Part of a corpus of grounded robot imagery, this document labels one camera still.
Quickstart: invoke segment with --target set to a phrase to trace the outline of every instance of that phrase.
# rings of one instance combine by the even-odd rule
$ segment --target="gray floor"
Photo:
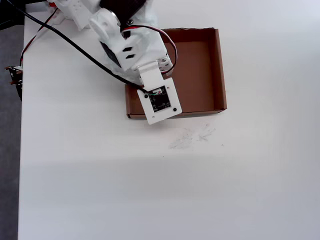
[[[18,234],[21,101],[7,66],[17,66],[24,26],[0,31],[0,240]]]

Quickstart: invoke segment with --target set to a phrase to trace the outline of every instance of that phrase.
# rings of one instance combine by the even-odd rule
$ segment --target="white mounting plate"
[[[157,112],[154,112],[150,98],[145,98],[146,94],[141,90],[137,90],[146,119],[150,125],[182,113],[182,108],[179,102],[174,80],[172,78],[163,80],[159,83],[159,86],[155,87],[155,89],[163,86],[165,86],[171,107],[167,107]]]

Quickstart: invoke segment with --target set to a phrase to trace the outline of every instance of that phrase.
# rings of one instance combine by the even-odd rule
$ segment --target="brown cardboard box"
[[[182,114],[216,114],[227,109],[225,80],[221,57],[219,31],[205,29],[165,29],[174,41],[178,61],[172,78],[182,107]],[[163,38],[171,59],[175,52]],[[128,118],[145,118],[137,90],[125,86]]]

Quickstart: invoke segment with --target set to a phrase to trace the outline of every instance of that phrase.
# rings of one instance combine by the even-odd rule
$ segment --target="white table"
[[[162,28],[219,28],[228,110],[128,119],[124,85],[46,32],[24,57],[19,240],[319,239],[320,2],[154,5]]]

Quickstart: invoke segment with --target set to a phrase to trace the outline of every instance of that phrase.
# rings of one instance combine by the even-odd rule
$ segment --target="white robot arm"
[[[107,67],[113,73],[139,85],[137,90],[149,124],[182,113],[177,91],[169,75],[174,65],[160,33],[155,28],[152,0],[50,0],[72,19],[79,30],[88,25],[97,33],[107,55]]]

